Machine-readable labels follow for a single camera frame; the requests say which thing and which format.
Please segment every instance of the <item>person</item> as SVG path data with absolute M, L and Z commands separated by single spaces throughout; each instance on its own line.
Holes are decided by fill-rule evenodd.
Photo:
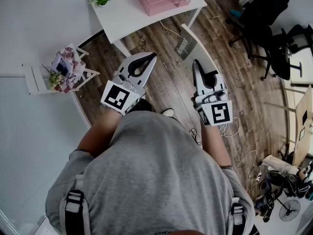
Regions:
M 231 169 L 218 127 L 202 125 L 202 149 L 173 114 L 132 111 L 122 117 L 107 109 L 50 189 L 50 223 L 61 230 L 61 199 L 83 174 L 92 235 L 232 234 L 233 197 L 245 209 L 249 234 L 253 203 Z

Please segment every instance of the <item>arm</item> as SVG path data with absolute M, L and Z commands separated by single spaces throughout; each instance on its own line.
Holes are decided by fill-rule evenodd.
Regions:
M 80 141 L 78 149 L 84 149 L 92 156 L 98 157 L 109 147 L 121 117 L 120 113 L 106 109 Z
M 231 165 L 229 154 L 217 126 L 205 127 L 201 122 L 202 147 L 219 166 Z

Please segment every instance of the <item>table leg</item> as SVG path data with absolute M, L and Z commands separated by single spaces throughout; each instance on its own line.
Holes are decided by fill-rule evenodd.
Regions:
M 283 88 L 285 91 L 290 91 L 290 92 L 296 92 L 296 93 L 300 93 L 300 94 L 305 94 L 305 92 L 303 91 L 298 91 L 298 90 L 293 90 L 293 89 L 288 89 L 288 88 Z
M 286 107 L 286 106 L 282 106 L 282 105 L 278 105 L 278 104 L 272 104 L 272 103 L 267 103 L 267 102 L 265 102 L 265 104 L 271 105 L 273 107 L 276 107 L 276 108 L 279 108 L 279 109 L 282 109 L 282 110 L 285 110 L 285 111 L 295 112 L 295 109 L 289 108 L 289 107 Z
M 290 139 L 288 139 L 288 138 L 286 138 L 285 136 L 283 136 L 283 135 L 279 135 L 281 138 L 283 138 L 283 139 L 285 139 L 285 140 L 287 140 L 287 141 L 289 141 L 289 142 L 291 142 L 291 143 L 295 143 L 295 141 L 292 141 L 292 140 L 290 140 Z
M 201 11 L 201 9 L 202 9 L 202 7 L 190 11 L 190 15 L 189 15 L 189 17 L 187 19 L 187 22 L 186 22 L 186 25 L 187 25 L 188 28 L 191 27 L 192 23 L 195 21 L 197 15 Z
M 117 40 L 113 43 L 126 57 L 130 57 L 131 54 L 130 52 L 127 50 L 127 48 L 125 47 L 125 45 L 123 45 L 121 40 Z

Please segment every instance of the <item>cable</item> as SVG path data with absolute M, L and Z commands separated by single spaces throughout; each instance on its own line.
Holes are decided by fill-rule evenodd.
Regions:
M 288 177 L 286 177 L 281 171 L 277 170 L 274 166 L 270 165 L 268 162 L 266 162 L 266 161 L 262 161 L 262 162 L 263 162 L 263 163 L 267 163 L 269 166 L 273 167 L 273 168 L 277 171 L 277 173 L 279 173 L 283 178 L 285 178 L 286 182 L 288 182 L 289 185 L 290 185 L 289 190 L 291 189 L 292 192 L 293 192 L 293 194 L 296 195 L 297 189 L 293 189 L 292 184 L 291 184 L 291 182 L 289 181 Z
M 225 84 L 225 86 L 226 86 L 226 90 L 228 91 L 228 86 L 227 86 L 227 84 L 226 84 L 226 82 L 225 82 L 224 76 L 222 76 L 222 78 L 223 78 L 224 84 Z
M 179 35 L 179 34 L 177 34 L 176 32 L 174 32 L 174 31 L 172 31 L 172 30 L 170 30 L 170 29 L 166 28 L 166 27 L 162 24 L 162 22 L 161 22 L 161 21 L 159 21 L 159 22 L 161 23 L 161 25 L 163 26 L 163 28 L 164 28 L 164 29 L 167 29 L 167 30 L 171 31 L 171 32 L 173 32 L 174 34 L 176 34 L 176 35 L 178 35 L 178 36 L 180 37 L 180 35 Z
M 257 168 L 256 174 L 255 174 L 256 176 L 250 178 L 251 172 L 253 171 L 254 168 Z M 260 166 L 252 167 L 252 169 L 250 170 L 250 172 L 248 174 L 248 179 L 255 179 L 255 178 L 257 178 L 260 171 L 261 171 L 261 167 Z
M 258 155 L 258 152 L 257 152 L 256 150 L 253 150 L 253 151 L 249 151 L 248 154 L 246 154 L 245 157 L 240 160 L 239 164 L 237 164 L 237 166 L 235 167 L 234 170 L 236 170 L 236 169 L 238 168 L 238 166 L 241 164 L 241 162 L 242 162 L 243 160 L 245 160 L 246 157 L 247 157 L 251 152 L 255 152 L 255 157 L 254 157 L 254 160 L 253 160 L 253 162 L 252 162 L 253 168 L 255 168 L 255 167 L 260 167 L 260 166 L 258 166 L 258 165 L 254 165 L 254 162 L 255 162 L 255 160 L 256 160 L 256 157 L 257 157 L 257 155 Z
M 233 134 L 233 135 L 230 135 L 230 136 L 226 136 L 226 134 L 228 133 L 229 131 L 229 123 L 226 123 L 226 124 L 223 124 L 220 128 L 220 131 L 222 130 L 222 133 L 221 133 L 221 136 L 224 136 L 225 138 L 230 138 L 230 137 L 233 137 L 234 135 L 236 135 L 238 132 L 239 132 L 239 129 L 240 129 L 240 119 L 237 117 L 236 119 L 239 120 L 239 128 L 238 128 L 238 131 Z
M 247 190 L 247 193 L 248 193 L 248 194 L 251 193 L 252 190 L 253 190 L 256 186 L 259 186 L 259 185 L 260 185 L 260 183 L 257 183 L 256 185 L 253 185 L 253 183 L 252 183 L 252 187 L 251 187 L 249 190 Z
M 198 142 L 197 141 L 197 130 L 195 128 L 192 128 L 189 133 L 191 134 L 192 138 L 195 140 L 198 146 L 202 145 L 202 141 Z
M 147 52 L 149 50 L 149 47 L 147 46 L 146 40 L 144 40 L 143 38 L 141 38 L 138 41 L 138 46 L 141 47 L 141 49 L 145 52 Z

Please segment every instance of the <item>shoe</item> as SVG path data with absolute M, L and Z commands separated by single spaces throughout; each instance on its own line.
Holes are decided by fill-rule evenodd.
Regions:
M 161 113 L 162 115 L 165 115 L 167 117 L 172 117 L 174 116 L 174 110 L 172 108 L 169 108 L 165 110 L 164 112 Z

